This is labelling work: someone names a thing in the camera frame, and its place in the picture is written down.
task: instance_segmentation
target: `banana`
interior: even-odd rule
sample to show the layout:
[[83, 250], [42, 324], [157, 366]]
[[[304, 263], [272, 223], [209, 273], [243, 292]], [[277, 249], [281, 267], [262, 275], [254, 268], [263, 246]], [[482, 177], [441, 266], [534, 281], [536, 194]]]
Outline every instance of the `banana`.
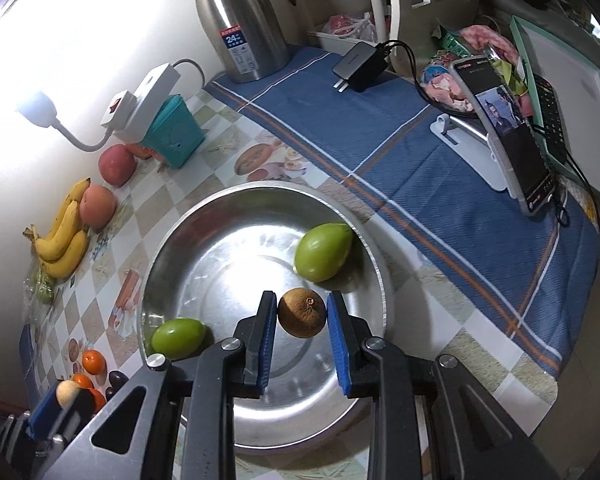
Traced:
[[84, 192], [87, 191], [87, 188], [90, 185], [91, 185], [90, 178], [84, 178], [74, 184], [74, 186], [71, 188], [69, 193], [67, 193], [67, 196], [64, 197], [64, 201], [62, 202], [62, 205], [60, 206], [60, 209], [58, 210], [56, 219], [54, 220], [54, 223], [51, 226], [51, 229], [49, 230], [48, 234], [45, 236], [46, 240], [51, 240], [51, 238], [54, 237], [56, 232], [58, 232], [58, 229], [60, 228], [60, 224], [62, 223], [62, 219], [64, 218], [64, 213], [66, 212], [66, 209], [69, 207], [69, 204], [71, 202], [73, 202], [74, 200], [79, 204], [80, 200], [82, 200], [82, 196], [84, 195]]
[[35, 226], [31, 226], [33, 232], [33, 245], [38, 256], [48, 262], [60, 258], [69, 246], [72, 238], [80, 228], [80, 217], [78, 216], [78, 203], [73, 200], [64, 212], [64, 218], [60, 227], [51, 238], [40, 238], [36, 233]]
[[78, 231], [59, 260], [46, 262], [40, 258], [40, 267], [52, 278], [58, 278], [59, 280], [67, 278], [80, 265], [88, 241], [87, 232]]

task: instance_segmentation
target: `bowl rim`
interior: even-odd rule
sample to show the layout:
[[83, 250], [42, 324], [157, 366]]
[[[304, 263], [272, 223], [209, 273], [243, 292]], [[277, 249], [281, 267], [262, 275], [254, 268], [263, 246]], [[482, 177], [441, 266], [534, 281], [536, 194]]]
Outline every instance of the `bowl rim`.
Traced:
[[[191, 207], [187, 212], [185, 212], [178, 221], [167, 231], [167, 234], [164, 235], [158, 247], [152, 254], [151, 259], [149, 260], [149, 265], [146, 270], [146, 274], [144, 280], [142, 280], [142, 289], [140, 293], [140, 303], [136, 307], [136, 333], [138, 334], [138, 347], [140, 350], [140, 355], [142, 357], [142, 366], [146, 366], [146, 348], [144, 346], [144, 331], [142, 329], [142, 320], [143, 320], [143, 303], [144, 303], [144, 293], [146, 284], [149, 281], [149, 276], [151, 274], [152, 269], [154, 268], [155, 261], [157, 257], [160, 255], [162, 248], [167, 243], [171, 235], [183, 224], [193, 213], [199, 211], [203, 207], [207, 206], [209, 203], [218, 200], [224, 196], [244, 192], [250, 189], [263, 189], [263, 188], [271, 188], [271, 189], [283, 189], [291, 192], [298, 192], [321, 202], [325, 206], [329, 207], [331, 210], [335, 211], [340, 218], [342, 218], [355, 232], [360, 241], [362, 242], [363, 247], [365, 248], [366, 253], [371, 259], [371, 263], [374, 266], [374, 270], [376, 272], [376, 276], [378, 277], [378, 282], [380, 285], [380, 291], [382, 296], [382, 333], [381, 336], [387, 336], [392, 332], [392, 328], [394, 325], [394, 290], [391, 284], [390, 275], [388, 267], [386, 266], [384, 256], [380, 251], [378, 245], [375, 243], [371, 234], [364, 228], [362, 222], [346, 207], [344, 207], [341, 203], [337, 202], [337, 200], [325, 195], [323, 192], [318, 191], [312, 187], [302, 186], [300, 184], [295, 184], [293, 182], [281, 182], [279, 180], [264, 180], [259, 182], [246, 182], [244, 184], [238, 184], [237, 186], [227, 187], [222, 189], [207, 198], [198, 202], [195, 206]], [[363, 407], [366, 405], [365, 399], [351, 399], [352, 403], [350, 406], [331, 424], [327, 427], [323, 428], [317, 433], [314, 433], [308, 437], [304, 437], [301, 440], [296, 442], [281, 444], [279, 446], [245, 446], [243, 444], [234, 444], [235, 447], [240, 449], [241, 452], [245, 452], [248, 454], [265, 454], [271, 452], [289, 452], [292, 450], [299, 450], [301, 448], [311, 448], [314, 445], [323, 442], [325, 439], [329, 438], [336, 431], [339, 431], [340, 426], [343, 424], [343, 421], [348, 419], [349, 417], [353, 417], [357, 413], [359, 413]], [[186, 424], [186, 416], [184, 414], [181, 415], [181, 419], [184, 420]]]

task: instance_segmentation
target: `checkered tablecloth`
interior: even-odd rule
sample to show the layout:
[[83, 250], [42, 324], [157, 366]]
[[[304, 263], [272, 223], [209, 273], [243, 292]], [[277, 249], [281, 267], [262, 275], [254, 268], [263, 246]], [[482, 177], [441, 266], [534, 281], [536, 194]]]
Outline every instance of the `checkered tablecloth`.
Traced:
[[[76, 273], [62, 284], [40, 326], [34, 373], [40, 394], [56, 379], [81, 371], [82, 352], [96, 349], [109, 370], [131, 376], [142, 365], [136, 333], [138, 290], [151, 255], [169, 228], [207, 196], [250, 180], [278, 179], [330, 195], [363, 222], [386, 258], [395, 291], [393, 341], [407, 354], [432, 359], [453, 354], [469, 368], [518, 424], [531, 433], [557, 396], [557, 385], [491, 323], [413, 244], [365, 203], [270, 132], [205, 91], [187, 106], [206, 138], [179, 170], [142, 160], [131, 180], [114, 191], [119, 206]], [[249, 156], [243, 156], [247, 150]], [[240, 168], [260, 153], [251, 173]], [[106, 375], [94, 378], [104, 392]], [[239, 456], [239, 479], [366, 478], [367, 416], [319, 450], [283, 456]], [[181, 463], [176, 450], [174, 476]]]

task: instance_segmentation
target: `brown kiwi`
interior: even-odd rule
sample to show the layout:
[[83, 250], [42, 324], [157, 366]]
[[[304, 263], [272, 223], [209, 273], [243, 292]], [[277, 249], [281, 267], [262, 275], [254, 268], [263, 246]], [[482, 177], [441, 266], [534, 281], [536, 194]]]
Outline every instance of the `brown kiwi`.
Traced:
[[278, 302], [278, 320], [292, 336], [313, 337], [324, 327], [327, 309], [322, 298], [313, 290], [292, 288]]

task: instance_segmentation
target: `metal bolt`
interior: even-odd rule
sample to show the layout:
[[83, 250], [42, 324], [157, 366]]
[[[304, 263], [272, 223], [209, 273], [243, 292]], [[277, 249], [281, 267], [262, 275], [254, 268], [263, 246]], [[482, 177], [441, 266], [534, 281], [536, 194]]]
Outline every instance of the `metal bolt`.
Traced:
[[365, 346], [369, 348], [369, 350], [379, 350], [384, 348], [385, 342], [381, 337], [370, 337], [365, 341]]
[[444, 368], [455, 368], [458, 366], [458, 359], [449, 354], [442, 354], [438, 358], [438, 362], [440, 363], [440, 366]]
[[220, 346], [222, 347], [222, 350], [237, 350], [238, 348], [240, 348], [240, 345], [242, 344], [242, 341], [240, 341], [238, 338], [235, 337], [228, 337], [226, 339], [222, 339], [222, 341], [220, 342]]
[[167, 358], [162, 354], [151, 354], [146, 359], [146, 365], [152, 370], [164, 370], [166, 368]]

